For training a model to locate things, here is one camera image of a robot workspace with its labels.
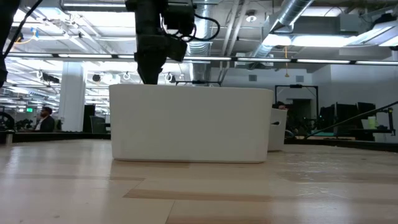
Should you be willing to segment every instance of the white column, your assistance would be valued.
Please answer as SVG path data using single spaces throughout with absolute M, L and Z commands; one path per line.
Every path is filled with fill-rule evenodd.
M 82 131 L 85 109 L 86 72 L 81 62 L 64 62 L 59 119 L 62 131 Z

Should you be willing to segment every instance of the white container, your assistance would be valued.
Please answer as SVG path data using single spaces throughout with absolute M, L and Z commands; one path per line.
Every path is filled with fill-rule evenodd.
M 268 151 L 282 150 L 284 148 L 286 119 L 287 110 L 271 109 Z
M 123 84 L 109 94 L 115 159 L 266 160 L 273 91 Z

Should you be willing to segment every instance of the gray duct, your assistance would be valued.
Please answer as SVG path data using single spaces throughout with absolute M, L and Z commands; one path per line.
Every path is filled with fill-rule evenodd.
M 282 9 L 277 12 L 277 16 L 274 19 L 268 18 L 266 20 L 266 27 L 264 29 L 263 37 L 267 38 L 269 32 L 275 30 L 275 28 L 289 27 L 290 31 L 293 31 L 294 22 L 303 14 L 303 12 L 311 5 L 314 0 L 285 0 Z M 272 50 L 274 46 L 263 45 L 262 43 L 252 53 L 252 57 L 264 58 Z
M 209 5 L 198 5 L 196 14 L 204 17 L 210 16 Z M 210 21 L 195 18 L 195 24 L 197 25 L 198 38 L 210 37 Z M 187 49 L 187 55 L 189 56 L 207 56 L 210 53 L 209 42 L 190 42 Z M 209 63 L 193 63 L 193 74 L 192 80 L 210 81 L 210 64 Z

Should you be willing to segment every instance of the wooden floor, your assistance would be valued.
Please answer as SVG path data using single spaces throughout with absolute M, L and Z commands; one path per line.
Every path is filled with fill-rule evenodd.
M 0 223 L 398 223 L 398 154 L 286 146 L 264 164 L 121 162 L 110 141 L 0 147 Z

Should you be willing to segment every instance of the ceiling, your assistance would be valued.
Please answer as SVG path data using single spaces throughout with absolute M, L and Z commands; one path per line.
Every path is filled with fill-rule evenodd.
M 51 1 L 44 1 L 44 6 Z M 233 1 L 220 0 L 208 1 L 211 5 L 211 17 L 216 19 L 221 25 L 221 31 L 216 39 L 212 40 L 210 55 L 219 56 L 226 35 L 227 18 L 231 12 Z M 376 11 L 386 7 L 395 7 L 398 1 L 339 1 L 339 0 L 319 0 L 315 1 L 302 16 L 318 17 L 337 17 L 340 14 L 363 14 L 365 12 Z M 232 55 L 236 53 L 252 52 L 262 42 L 262 27 L 266 21 L 266 16 L 280 10 L 282 1 L 251 1 L 248 9 L 256 11 L 257 19 L 254 22 L 243 20 L 239 30 Z M 28 8 L 21 6 L 14 17 L 13 27 L 17 27 L 24 17 L 24 12 Z M 28 18 L 22 33 L 25 44 L 16 44 L 13 52 L 47 52 L 47 53 L 82 53 L 82 54 L 133 54 L 136 51 L 135 41 L 135 20 L 134 13 L 131 12 L 88 12 L 88 11 L 67 11 L 66 14 L 57 14 L 51 10 L 36 10 Z M 301 46 L 275 46 L 271 54 L 274 57 L 288 58 L 330 58 L 330 59 L 374 59 L 382 60 L 391 56 L 388 47 L 301 47 Z M 16 58 L 7 59 L 9 69 L 9 82 L 12 84 L 24 85 L 43 85 L 47 84 L 41 80 L 39 70 L 53 75 L 62 81 L 62 63 L 56 60 L 23 60 Z M 88 86 L 86 92 L 87 99 L 96 98 L 99 105 L 103 105 L 108 100 L 108 90 L 95 88 L 96 86 L 106 86 L 104 82 L 94 82 L 94 74 L 112 74 L 120 76 L 122 83 L 140 83 L 141 80 L 136 72 L 135 62 L 85 62 L 84 66 L 88 75 Z M 319 66 L 294 65 L 300 69 L 314 70 Z M 273 68 L 283 67 L 283 64 L 275 64 Z M 165 80 L 168 74 L 175 75 L 177 80 L 189 80 L 189 65 L 182 63 L 168 63 L 164 71 L 160 74 L 159 83 L 170 85 Z M 0 105 L 34 105 L 32 101 L 43 101 L 37 106 L 46 105 L 51 102 L 54 108 L 57 107 L 59 98 L 59 87 L 55 88 L 3 88 L 2 97 L 23 97 L 25 100 L 2 101 Z M 103 106 L 100 112 L 107 113 L 107 106 Z

